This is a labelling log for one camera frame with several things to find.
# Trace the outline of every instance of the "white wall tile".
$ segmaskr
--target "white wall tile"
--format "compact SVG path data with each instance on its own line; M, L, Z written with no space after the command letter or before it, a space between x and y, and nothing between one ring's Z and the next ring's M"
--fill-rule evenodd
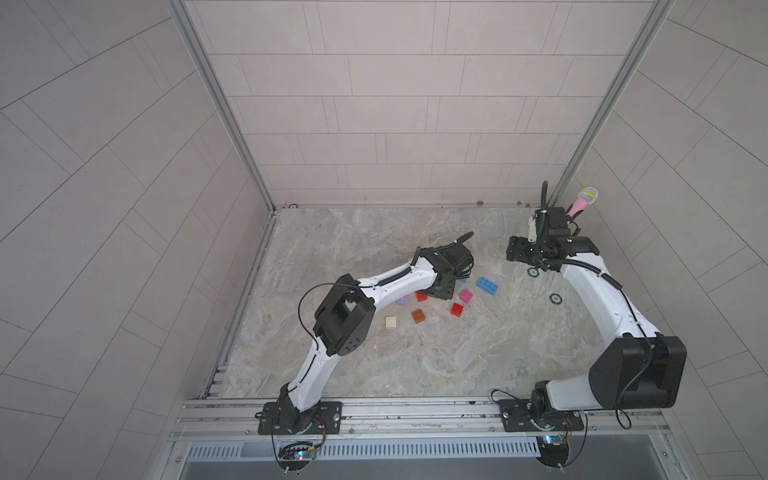
M768 258L763 226L768 167L716 128L680 162L678 173L762 258Z
M221 227L224 219L243 187L248 173L240 156L232 150L197 200L211 220Z
M192 89L183 82L132 121L109 148L149 187L204 122Z
M477 164L543 164L552 152L556 134L483 134Z
M50 2L91 57L169 17L165 5L151 0Z
M365 191L366 205L436 205L442 188L377 188Z
M362 205L366 202L363 192L353 186L341 190L291 190L290 196L299 205Z
M301 2L193 2L212 53L312 53Z
M437 131L513 133L522 97L441 97Z
M608 117L593 146L621 181L627 179L650 148L616 112Z
M725 47L674 22L665 22L638 70L685 101Z
M469 134L388 134L388 164L463 164Z
M683 340L694 366L708 365L745 350L664 238L657 237L651 242L632 260L632 267L664 319ZM684 408L686 403L679 402L679 405ZM709 436L704 437L702 441L708 441Z
M746 272L762 260L751 248L744 247L731 257L725 259L720 265L697 278L699 285L705 292L709 293L728 280L735 278Z
M55 417L0 409L3 475L27 478L60 422Z
M319 2L326 53L430 54L435 4Z
M630 80L615 111L673 167L710 128L704 119L640 73Z
M530 188L531 185L541 185L547 180L550 185L555 185L563 171L562 165L524 165L512 166L512 172L507 180L507 188Z
M160 96L136 48L126 42L40 87L24 102L88 159Z
M208 55L224 94L229 97L253 95L245 78L239 55Z
M121 430L112 445L97 480L131 480L140 478L157 437Z
M246 134L244 137L257 165L293 165L285 134Z
M764 28L768 5L765 2L710 0L702 3L706 6L692 24L693 30L757 61L768 63L768 38Z
M672 410L697 454L741 450L728 422L690 362L685 362L683 378Z
M558 94L602 97L623 58L621 55L576 55Z
M648 168L631 193L694 276L702 275L745 246L662 159Z
M212 176L200 152L188 141L136 202L134 210L170 242Z
M427 97L336 97L336 114L342 133L424 132Z
M557 95L572 60L564 55L467 55L461 94Z
M463 55L349 56L355 95L458 95L463 68Z
M723 411L746 453L764 477L768 473L766 440L763 432L768 422L763 415L761 399L768 396L768 376L764 372L745 376L710 388L715 402Z
M165 337L168 335L168 332L144 317L137 315L134 311L128 312L121 327L157 347L163 346Z
M78 394L0 375L0 407L64 418Z
M168 415L214 304L194 287L147 377L134 408Z
M76 65L90 58L48 0L25 0L25 2Z
M15 101L3 108L2 114L69 174L82 167L83 160L23 101Z
M351 188L419 188L422 184L421 165L347 165L346 174Z
M194 215L182 223L132 310L170 331L214 238Z
M557 49L562 55L625 55L648 3L574 3Z
M0 238L68 178L69 173L0 115Z
M152 55L171 85L178 84L195 70L187 46L181 40L173 20L168 19L155 25L141 36L147 41Z
M231 209L200 268L200 276L217 291L221 291L227 279L227 272L248 228L249 219L250 216L244 217L237 210Z
M600 250L600 255L605 259L605 265L611 271L611 276L624 286L624 292L637 309L641 312L650 309L654 305L654 301L624 252L621 251L621 247L608 229L608 225L603 223L603 226L591 234L590 238Z
M251 134L325 134L328 132L320 97L237 97Z
M31 334L29 330L0 320L0 371L5 370Z
M74 63L23 0L0 9L0 106L63 74Z
M218 112L200 127L200 136L203 138L203 142L208 147L210 154L213 155L217 166L224 162L224 159L227 158L227 155L234 148Z
M491 188L496 186L501 165L439 165L432 169L432 188Z
M108 149L70 177L0 243L0 318L36 328L143 192Z
M697 371L699 372L699 377L701 377L701 381L704 382L704 385L713 386L718 383L728 382L729 380L739 379L743 376L762 372L763 369L760 368L760 365L757 364L751 353L743 352L722 359L719 362L703 366Z
M95 478L157 351L118 330L29 478Z
M299 135L305 164L374 164L374 134Z
M763 321L768 266L760 263L710 292L710 298L750 349L755 360L768 367L768 326Z
M79 392L159 259L118 226L5 371Z
M445 53L537 55L555 8L555 3L452 3Z
M743 55L736 60L697 112L752 155L768 162L768 66Z
M539 97L525 130L534 134L581 134L592 119L600 98Z
M515 202L516 188L446 188L442 195L444 204L506 204Z
M352 94L346 55L239 57L254 95Z
M758 473L750 457L744 452L712 453L699 455L701 465L711 476L720 475L754 475Z
M272 188L339 188L333 165L269 165L264 167Z

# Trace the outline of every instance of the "lego brick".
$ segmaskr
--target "lego brick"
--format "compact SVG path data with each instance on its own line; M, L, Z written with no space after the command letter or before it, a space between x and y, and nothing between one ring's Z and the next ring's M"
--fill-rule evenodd
M491 295L496 294L496 290L498 290L498 285L493 283L491 280L486 279L484 276L481 276L478 279L478 287L480 290L483 290L484 292L488 292Z
M426 315L424 315L424 312L421 310L416 310L415 312L411 313L411 316L413 317L413 321L416 323L421 323L427 319Z
M469 290L464 290L458 297L462 299L462 302L469 303L469 300L472 300L472 292Z

